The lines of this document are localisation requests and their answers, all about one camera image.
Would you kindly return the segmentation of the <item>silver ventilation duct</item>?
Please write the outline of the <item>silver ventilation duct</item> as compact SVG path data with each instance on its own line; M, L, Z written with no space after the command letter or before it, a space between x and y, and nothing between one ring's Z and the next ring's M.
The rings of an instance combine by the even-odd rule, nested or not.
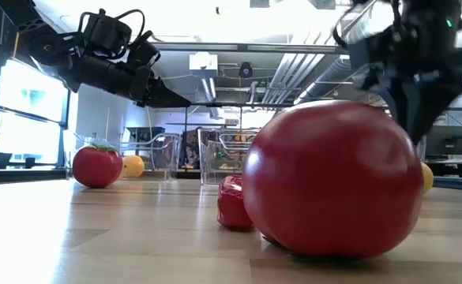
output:
M370 19L377 0L359 0L361 4L351 7L333 27L341 40L353 43L369 35L365 31L365 22ZM308 70L300 77L300 90L294 104L306 103L331 95L341 86L352 85L353 77L361 73L363 66L352 67L348 54L317 54L310 61Z

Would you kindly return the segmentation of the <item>orange fruit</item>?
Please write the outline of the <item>orange fruit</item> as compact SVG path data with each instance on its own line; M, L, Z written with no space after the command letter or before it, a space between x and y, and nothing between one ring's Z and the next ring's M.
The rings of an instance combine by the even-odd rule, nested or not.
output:
M129 155L123 159L122 176L124 178L138 178L145 171L145 163L138 155Z

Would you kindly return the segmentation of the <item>long ceiling light bar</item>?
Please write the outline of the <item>long ceiling light bar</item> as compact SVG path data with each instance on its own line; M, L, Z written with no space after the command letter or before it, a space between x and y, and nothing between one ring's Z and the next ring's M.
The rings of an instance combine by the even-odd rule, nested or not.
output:
M347 51L328 45L293 45L273 43L179 43L156 42L153 45L166 51L207 51L271 54L347 54Z

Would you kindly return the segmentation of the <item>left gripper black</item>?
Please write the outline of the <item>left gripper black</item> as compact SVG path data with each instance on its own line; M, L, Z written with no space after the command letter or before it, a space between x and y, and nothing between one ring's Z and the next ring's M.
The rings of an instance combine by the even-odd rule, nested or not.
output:
M167 88L159 78L150 78L151 68L141 65L130 71L124 65L110 65L104 90L149 107L189 107L191 102Z

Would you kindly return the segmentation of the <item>white ceiling box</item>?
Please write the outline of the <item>white ceiling box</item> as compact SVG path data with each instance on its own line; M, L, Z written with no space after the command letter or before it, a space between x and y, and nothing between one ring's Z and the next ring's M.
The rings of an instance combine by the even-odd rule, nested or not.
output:
M189 58L190 70L217 70L218 56L206 51L199 51L191 54Z

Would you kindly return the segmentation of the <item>small red bell pepper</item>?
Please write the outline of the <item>small red bell pepper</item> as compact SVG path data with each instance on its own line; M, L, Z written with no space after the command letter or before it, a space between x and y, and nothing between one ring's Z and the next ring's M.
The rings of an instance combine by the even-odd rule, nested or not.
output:
M242 177L226 176L219 184L217 222L232 230L251 230L253 222L248 216L242 194Z

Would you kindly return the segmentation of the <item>black computer monitor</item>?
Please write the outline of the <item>black computer monitor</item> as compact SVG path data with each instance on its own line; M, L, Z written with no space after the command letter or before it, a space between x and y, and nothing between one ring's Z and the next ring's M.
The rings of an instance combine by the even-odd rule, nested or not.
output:
M462 126L433 126L426 136L426 155L462 155Z

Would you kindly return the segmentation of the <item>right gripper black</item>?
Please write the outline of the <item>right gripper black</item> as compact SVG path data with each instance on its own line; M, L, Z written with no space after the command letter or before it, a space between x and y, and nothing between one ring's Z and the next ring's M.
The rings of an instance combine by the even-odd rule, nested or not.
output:
M371 35L347 44L351 66L367 66L359 89L369 91L392 80L400 83L425 80L462 92L462 72L452 60L458 55L455 35ZM401 86L379 85L392 119L406 131L413 144L431 130L448 107L448 95L439 88L422 88L407 98Z

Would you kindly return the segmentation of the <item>yellow lemon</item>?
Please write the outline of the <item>yellow lemon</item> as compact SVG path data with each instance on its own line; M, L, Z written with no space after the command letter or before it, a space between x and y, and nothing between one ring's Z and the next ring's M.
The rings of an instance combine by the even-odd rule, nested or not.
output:
M434 174L432 169L426 164L421 163L423 170L423 193L428 193L434 185Z

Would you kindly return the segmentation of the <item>red tomato with green stem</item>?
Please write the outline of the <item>red tomato with green stem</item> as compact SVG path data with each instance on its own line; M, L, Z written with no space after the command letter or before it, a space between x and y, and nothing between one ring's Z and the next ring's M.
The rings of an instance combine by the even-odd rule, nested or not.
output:
M114 148L91 144L76 152L72 165L73 176L86 187L105 188L118 179L122 165L122 157Z

